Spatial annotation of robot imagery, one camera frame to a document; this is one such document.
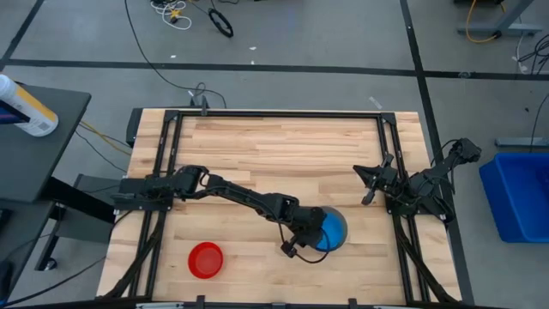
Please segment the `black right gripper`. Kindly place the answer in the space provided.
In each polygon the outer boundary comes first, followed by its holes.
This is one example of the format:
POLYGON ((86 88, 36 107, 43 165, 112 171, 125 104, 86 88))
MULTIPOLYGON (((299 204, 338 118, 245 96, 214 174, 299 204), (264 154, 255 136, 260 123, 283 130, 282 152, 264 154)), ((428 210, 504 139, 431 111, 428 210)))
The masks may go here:
POLYGON ((376 167, 353 165, 353 170, 359 175, 368 189, 362 199, 362 204, 370 204, 376 191, 382 191, 390 197, 396 197, 401 193, 398 170, 391 166, 393 159, 394 156, 392 154, 387 154, 383 162, 376 167))

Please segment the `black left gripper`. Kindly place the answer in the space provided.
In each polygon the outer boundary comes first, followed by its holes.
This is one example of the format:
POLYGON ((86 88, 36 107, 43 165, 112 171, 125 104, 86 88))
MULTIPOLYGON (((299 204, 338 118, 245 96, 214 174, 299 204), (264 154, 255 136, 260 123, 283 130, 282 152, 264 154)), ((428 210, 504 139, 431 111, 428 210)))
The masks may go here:
POLYGON ((323 223, 327 215, 320 207, 296 207, 284 213, 281 225, 286 226, 293 236, 289 240, 282 238, 282 251, 289 257, 301 256, 296 245, 309 246, 316 251, 323 252, 323 258, 329 254, 329 236, 323 229, 323 223))

